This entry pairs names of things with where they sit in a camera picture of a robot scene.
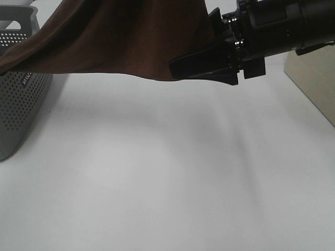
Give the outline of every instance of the gray plastic basket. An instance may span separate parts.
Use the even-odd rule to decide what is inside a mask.
[[[0,30],[0,55],[39,30],[37,9],[0,5],[1,21],[17,21],[21,29]],[[52,82],[50,74],[7,72],[0,76],[0,161],[19,147]]]

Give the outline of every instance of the black mechanical part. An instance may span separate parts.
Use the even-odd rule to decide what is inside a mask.
[[[265,75],[264,58],[295,50],[310,53],[335,42],[335,0],[237,0],[237,10],[210,14],[215,41],[170,62],[175,79],[237,85]]]

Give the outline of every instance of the brown fabric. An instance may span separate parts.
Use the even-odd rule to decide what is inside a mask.
[[[204,0],[63,0],[0,72],[125,73],[172,80],[168,62],[214,37]]]

